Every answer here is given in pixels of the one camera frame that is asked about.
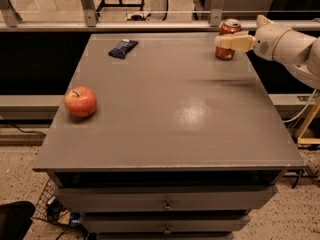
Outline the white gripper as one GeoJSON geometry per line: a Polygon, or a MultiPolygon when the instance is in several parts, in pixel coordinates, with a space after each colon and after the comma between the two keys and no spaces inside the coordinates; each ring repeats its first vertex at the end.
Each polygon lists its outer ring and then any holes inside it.
{"type": "Polygon", "coordinates": [[[280,37],[287,32],[287,28],[274,24],[274,21],[259,14],[256,19],[255,37],[248,31],[240,31],[233,34],[218,35],[214,44],[217,47],[234,51],[248,52],[253,49],[254,53],[268,61],[273,60],[273,52],[280,37]]]}

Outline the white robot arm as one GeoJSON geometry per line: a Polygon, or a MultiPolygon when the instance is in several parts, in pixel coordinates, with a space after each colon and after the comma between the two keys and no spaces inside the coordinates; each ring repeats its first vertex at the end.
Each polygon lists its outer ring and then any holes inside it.
{"type": "Polygon", "coordinates": [[[275,23],[263,15],[257,16],[256,25],[254,36],[247,31],[218,35],[215,45],[234,51],[252,50],[260,58],[282,64],[303,84],[320,89],[320,38],[275,23]]]}

